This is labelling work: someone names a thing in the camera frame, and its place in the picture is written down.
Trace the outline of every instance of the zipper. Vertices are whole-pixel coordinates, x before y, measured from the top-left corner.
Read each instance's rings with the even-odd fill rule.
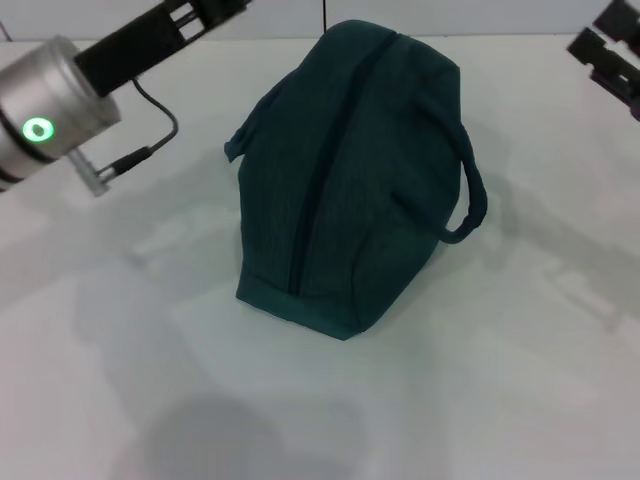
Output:
[[[366,85],[373,68],[378,60],[386,53],[391,45],[400,38],[400,35],[391,33],[380,45],[378,45],[361,63],[353,73],[351,82],[345,95],[345,100],[340,108],[340,112],[331,125],[331,129],[324,141],[316,168],[309,182],[309,189],[305,195],[296,229],[296,237],[293,246],[291,259],[291,269],[289,272],[289,293],[300,295],[302,286],[302,275],[307,263],[309,244],[315,225],[318,207],[324,190],[324,185],[329,177],[331,168],[340,150],[340,145],[344,140],[349,123],[353,118],[356,107],[362,97],[364,86]]]

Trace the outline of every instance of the white wall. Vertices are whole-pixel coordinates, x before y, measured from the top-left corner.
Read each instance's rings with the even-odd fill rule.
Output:
[[[334,25],[359,18],[412,35],[569,33],[609,0],[327,0]]]
[[[61,34],[97,39],[160,0],[0,0],[0,19],[15,40]],[[322,0],[255,0],[213,38],[296,38],[322,34]]]

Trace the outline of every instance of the silver cylinder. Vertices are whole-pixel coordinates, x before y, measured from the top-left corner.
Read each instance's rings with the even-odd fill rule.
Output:
[[[0,71],[0,189],[32,175],[120,121],[55,37]]]

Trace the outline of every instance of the black mount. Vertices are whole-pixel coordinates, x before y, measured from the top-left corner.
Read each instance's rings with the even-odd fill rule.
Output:
[[[106,97],[207,32],[246,10],[251,0],[164,0],[80,53],[76,64],[99,96]],[[188,13],[172,13],[190,5]],[[181,29],[200,20],[203,30],[185,38]]]
[[[640,57],[640,13],[625,0],[613,0],[593,23],[614,42],[625,42]],[[569,46],[569,53],[591,64],[591,79],[631,108],[640,121],[640,70],[607,48],[607,42],[586,28]]]

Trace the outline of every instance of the black wire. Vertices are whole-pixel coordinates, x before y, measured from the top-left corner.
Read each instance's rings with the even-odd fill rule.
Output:
[[[144,88],[142,88],[140,86],[140,82],[138,82],[137,78],[133,79],[133,86],[136,87],[136,90],[138,90],[140,95],[142,95],[145,98],[145,100],[147,100],[149,103],[151,103],[157,109],[159,109],[162,113],[164,113],[167,117],[169,117],[171,119],[171,123],[173,124],[173,128],[171,129],[171,133],[169,133],[169,135],[164,137],[162,140],[160,140],[158,143],[156,143],[152,147],[149,147],[150,150],[151,150],[151,153],[155,153],[158,150],[160,150],[162,147],[164,147],[167,143],[169,143],[171,140],[173,140],[176,137],[176,135],[178,135],[178,131],[180,130],[180,126],[178,124],[178,119],[176,118],[176,116],[173,113],[171,113],[169,111],[169,109],[167,107],[165,107],[160,102],[158,102],[155,98],[153,98],[151,95],[149,95],[144,90]]]

